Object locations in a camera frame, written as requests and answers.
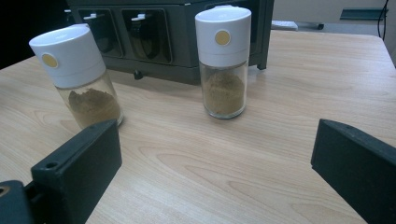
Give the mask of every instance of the dispenser jar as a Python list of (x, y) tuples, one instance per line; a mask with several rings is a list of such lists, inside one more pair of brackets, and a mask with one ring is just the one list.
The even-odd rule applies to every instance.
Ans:
[(222, 6), (195, 16), (206, 111), (218, 119), (242, 113), (247, 100), (251, 12)]
[(81, 129), (123, 119), (117, 94), (87, 24), (33, 38), (30, 47)]

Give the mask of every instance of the cable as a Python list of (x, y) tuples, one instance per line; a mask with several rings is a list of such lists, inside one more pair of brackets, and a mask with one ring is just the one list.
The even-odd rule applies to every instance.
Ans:
[(376, 25), (377, 31), (378, 31), (378, 36), (381, 37), (381, 33), (379, 31), (379, 23), (381, 22), (382, 14), (384, 14), (384, 34), (382, 35), (382, 40), (385, 40), (385, 32), (387, 31), (387, 11), (388, 11), (388, 1), (385, 3), (384, 7), (381, 10), (381, 13), (379, 14), (378, 17), (378, 22)]

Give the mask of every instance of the white lid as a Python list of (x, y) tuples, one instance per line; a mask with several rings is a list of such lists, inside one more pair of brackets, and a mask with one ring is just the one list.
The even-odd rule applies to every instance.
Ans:
[(245, 62), (250, 48), (251, 12), (243, 7), (214, 7), (195, 16), (201, 63), (225, 67)]
[(87, 84), (106, 71), (87, 24), (72, 25), (39, 35), (29, 45), (52, 82), (59, 88)]

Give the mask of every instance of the table surface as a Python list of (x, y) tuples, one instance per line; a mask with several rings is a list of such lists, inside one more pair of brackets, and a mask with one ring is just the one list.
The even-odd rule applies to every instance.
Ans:
[[(214, 119), (200, 86), (109, 71), (123, 164), (88, 223), (364, 223), (311, 167), (319, 119), (396, 146), (396, 70), (378, 37), (272, 31), (247, 107)], [(80, 132), (36, 57), (0, 71), (0, 182)]]

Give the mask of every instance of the brown powder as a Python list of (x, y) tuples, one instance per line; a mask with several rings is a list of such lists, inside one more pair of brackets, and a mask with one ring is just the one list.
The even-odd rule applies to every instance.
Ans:
[(238, 76), (217, 73), (203, 85), (205, 105), (216, 114), (232, 114), (244, 105), (245, 85)]
[(77, 94), (75, 91), (71, 91), (69, 104), (70, 111), (81, 128), (120, 117), (120, 105), (107, 92), (88, 89), (82, 94)]

